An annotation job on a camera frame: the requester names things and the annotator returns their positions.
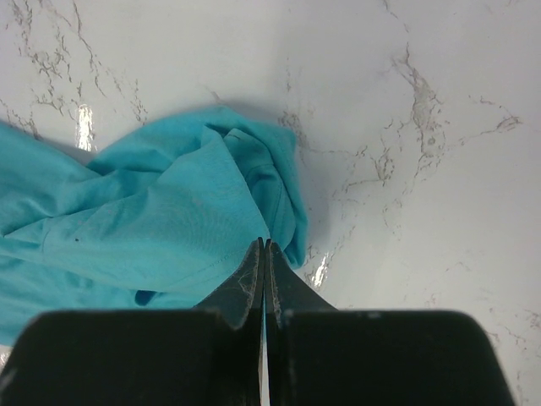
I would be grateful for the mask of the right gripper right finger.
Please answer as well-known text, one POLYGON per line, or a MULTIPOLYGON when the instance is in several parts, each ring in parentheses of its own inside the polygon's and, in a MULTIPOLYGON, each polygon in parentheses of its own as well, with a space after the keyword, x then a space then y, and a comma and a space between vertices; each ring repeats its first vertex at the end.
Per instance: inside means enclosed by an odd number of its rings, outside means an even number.
POLYGON ((511 405, 491 343, 451 310, 338 310, 265 245, 274 405, 511 405))

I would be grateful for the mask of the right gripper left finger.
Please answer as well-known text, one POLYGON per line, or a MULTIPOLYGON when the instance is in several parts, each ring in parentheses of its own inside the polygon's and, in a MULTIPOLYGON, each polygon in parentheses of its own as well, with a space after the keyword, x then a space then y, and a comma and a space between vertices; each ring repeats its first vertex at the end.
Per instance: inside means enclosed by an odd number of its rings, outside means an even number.
POLYGON ((24 330, 4 405, 257 405, 264 247, 189 310, 57 311, 24 330))

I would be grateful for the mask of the teal t shirt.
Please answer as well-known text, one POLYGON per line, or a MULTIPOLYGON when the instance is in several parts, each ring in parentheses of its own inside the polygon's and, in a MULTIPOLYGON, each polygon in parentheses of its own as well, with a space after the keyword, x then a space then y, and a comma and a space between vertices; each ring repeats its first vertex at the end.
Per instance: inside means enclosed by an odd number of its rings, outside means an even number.
POLYGON ((1 127, 1 342, 53 310, 198 304, 256 239, 305 260, 296 137, 228 107, 148 123, 82 164, 1 127))

